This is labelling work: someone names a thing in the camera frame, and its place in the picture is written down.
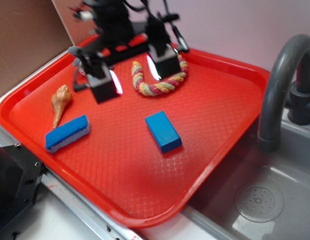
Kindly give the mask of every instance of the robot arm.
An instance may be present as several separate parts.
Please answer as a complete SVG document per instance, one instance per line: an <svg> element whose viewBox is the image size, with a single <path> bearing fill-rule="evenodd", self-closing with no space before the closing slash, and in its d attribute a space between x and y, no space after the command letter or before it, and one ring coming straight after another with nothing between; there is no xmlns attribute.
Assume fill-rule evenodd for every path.
<svg viewBox="0 0 310 240"><path fill-rule="evenodd" d="M111 82L108 68L118 62L147 52L161 78L181 70L177 57L178 52L187 52L189 48L173 24L173 21L179 18L178 14L170 14L166 0L164 0L167 15L162 17L158 14L156 17L150 12L148 0L140 1L143 3L142 7L133 7L126 0L85 0L82 6L89 6L90 11L82 10L82 6L72 9L76 18L84 21L94 20L96 31L100 35L98 39L85 47L73 46L68 49L69 53L80 60L87 76L88 85L99 103L104 101L104 98L99 96L99 92L105 94L105 91L98 89ZM148 12L147 21L131 22L127 7L137 12L146 10ZM165 29L167 22L172 26L179 42L176 49L171 46L170 36ZM130 46L129 42L136 35L142 33L147 36L146 42ZM118 46L126 46L127 49L117 51L116 47ZM110 56L101 54L104 48L110 50ZM83 89L83 86L77 85L77 87L80 90Z"/></svg>

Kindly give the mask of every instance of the gray sink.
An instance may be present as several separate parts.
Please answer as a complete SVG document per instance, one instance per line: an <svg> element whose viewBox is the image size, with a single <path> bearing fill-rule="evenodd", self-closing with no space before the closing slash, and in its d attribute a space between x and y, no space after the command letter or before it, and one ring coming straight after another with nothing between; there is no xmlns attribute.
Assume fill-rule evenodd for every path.
<svg viewBox="0 0 310 240"><path fill-rule="evenodd" d="M275 153L260 151L257 129L255 122L188 206L222 239L310 239L310 129L283 120Z"/></svg>

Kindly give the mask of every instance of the tray rim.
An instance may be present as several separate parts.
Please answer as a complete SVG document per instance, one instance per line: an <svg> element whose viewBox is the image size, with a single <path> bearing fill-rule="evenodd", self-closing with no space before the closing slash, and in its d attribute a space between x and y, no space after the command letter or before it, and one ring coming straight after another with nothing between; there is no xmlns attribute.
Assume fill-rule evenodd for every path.
<svg viewBox="0 0 310 240"><path fill-rule="evenodd" d="M94 37L86 39L80 44L84 46L91 42ZM227 73L236 77L240 77L255 83L264 93L267 80L269 77L269 72L248 63L233 60L227 57L219 56L216 54L204 52L201 50L191 48L190 52L185 54L187 61L208 67L209 68ZM204 182L206 178L209 177L210 173L219 165L226 154L232 149L236 142L241 138L241 136L246 132L250 125L259 116L260 109L262 106L262 99L253 111L250 112L249 116L243 121L240 126L232 133L228 140L222 145L222 147L217 151L215 156L211 159L209 164L202 170L198 177L191 183L191 187L188 188L177 201L163 213L145 218L137 218L131 216L114 202L105 196L103 193L98 192L91 187L76 178L72 174L63 171L61 165L57 163L54 155L47 155L42 150L43 146L39 145L32 139L25 137L24 132L10 122L10 111L13 107L28 94L42 85L46 80L49 80L52 76L63 70L66 66L71 64L75 58L66 53L61 58L54 61L52 64L44 68L41 72L34 75L29 81L21 85L13 92L11 92L1 103L0 103L0 125L6 129L14 138L25 145L30 151L32 151L39 159L41 159L44 164L47 164L48 168L58 174L64 181L66 181L70 186L76 189L84 197L86 197L93 204L98 206L100 209L105 211L116 221L131 227L131 228L146 228L158 225L169 218L173 217L175 214L180 212L180 210L185 206L187 201L195 193L195 191L200 187L201 183ZM18 93L23 92L24 95L19 94L18 99L16 96Z"/></svg>

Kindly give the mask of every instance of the black bracket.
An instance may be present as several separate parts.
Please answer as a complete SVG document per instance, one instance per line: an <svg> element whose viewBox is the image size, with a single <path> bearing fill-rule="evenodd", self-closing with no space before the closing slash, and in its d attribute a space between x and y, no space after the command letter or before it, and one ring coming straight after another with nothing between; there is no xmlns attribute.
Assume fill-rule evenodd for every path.
<svg viewBox="0 0 310 240"><path fill-rule="evenodd" d="M35 204L44 165L26 147L0 147L0 233Z"/></svg>

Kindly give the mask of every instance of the sponge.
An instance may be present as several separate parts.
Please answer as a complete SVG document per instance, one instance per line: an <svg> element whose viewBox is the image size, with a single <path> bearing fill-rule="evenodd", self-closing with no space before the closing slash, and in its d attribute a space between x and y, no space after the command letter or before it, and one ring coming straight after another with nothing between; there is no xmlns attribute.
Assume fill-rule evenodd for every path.
<svg viewBox="0 0 310 240"><path fill-rule="evenodd" d="M50 131L46 136L45 148L50 153L76 141L90 132L90 122L86 115L79 116Z"/></svg>

